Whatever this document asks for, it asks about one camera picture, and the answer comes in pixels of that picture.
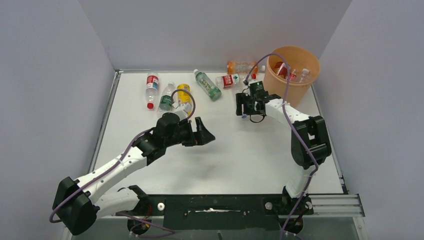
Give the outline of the red label red cap bottle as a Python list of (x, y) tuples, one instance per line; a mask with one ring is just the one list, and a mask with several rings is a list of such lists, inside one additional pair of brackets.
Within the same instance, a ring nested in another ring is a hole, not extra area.
[(296, 82), (297, 81), (297, 79), (298, 79), (298, 70), (297, 69), (295, 69), (295, 68), (292, 68), (291, 70), (290, 70), (290, 73), (289, 73), (289, 75), (288, 75), (288, 78), (287, 78), (290, 82)]

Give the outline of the light blue tinted bottle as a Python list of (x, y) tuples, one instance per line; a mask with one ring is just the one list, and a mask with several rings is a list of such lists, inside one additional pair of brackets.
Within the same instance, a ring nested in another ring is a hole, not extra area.
[(299, 83), (308, 82), (310, 80), (310, 70), (307, 68), (303, 68), (299, 76), (297, 77), (297, 81)]

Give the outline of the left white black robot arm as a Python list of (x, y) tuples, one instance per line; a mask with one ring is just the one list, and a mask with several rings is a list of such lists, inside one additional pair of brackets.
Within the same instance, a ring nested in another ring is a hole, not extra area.
[(97, 219), (122, 211), (133, 211), (142, 202), (144, 192), (131, 185), (114, 194), (106, 192), (133, 172), (147, 167), (165, 155), (167, 148), (203, 146), (216, 139), (200, 117), (191, 121), (175, 113), (165, 113), (156, 125), (138, 133), (126, 149), (94, 171), (58, 184), (49, 217), (51, 223), (62, 222), (74, 236), (88, 230)]

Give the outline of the yellow juice bottle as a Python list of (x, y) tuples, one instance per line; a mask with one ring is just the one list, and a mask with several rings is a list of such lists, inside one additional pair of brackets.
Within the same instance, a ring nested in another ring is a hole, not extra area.
[[(179, 84), (177, 86), (177, 89), (179, 89), (179, 90), (185, 90), (185, 91), (187, 91), (189, 93), (191, 92), (190, 86), (188, 84), (185, 84), (185, 83)], [(192, 103), (192, 99), (191, 99), (191, 97), (189, 96), (188, 93), (186, 93), (184, 91), (178, 91), (177, 92), (177, 101), (178, 101), (178, 104), (179, 105), (185, 104), (185, 112), (188, 115), (190, 115), (192, 113), (193, 103)]]

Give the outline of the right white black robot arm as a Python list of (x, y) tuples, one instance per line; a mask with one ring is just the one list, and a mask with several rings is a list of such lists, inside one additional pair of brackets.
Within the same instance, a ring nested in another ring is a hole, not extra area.
[(290, 152), (297, 165), (283, 187), (281, 207), (289, 214), (300, 209), (313, 175), (332, 154), (330, 138), (322, 116), (311, 116), (295, 109), (284, 98), (270, 94), (262, 81), (252, 81), (235, 95), (236, 115), (273, 118), (291, 131)]

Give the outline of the red gold drink bottle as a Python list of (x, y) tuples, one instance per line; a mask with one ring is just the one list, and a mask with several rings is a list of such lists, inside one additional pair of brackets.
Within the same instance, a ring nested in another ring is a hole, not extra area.
[(285, 62), (279, 61), (274, 65), (273, 71), (277, 76), (281, 77), (282, 79), (286, 79), (289, 73), (287, 67), (288, 65)]

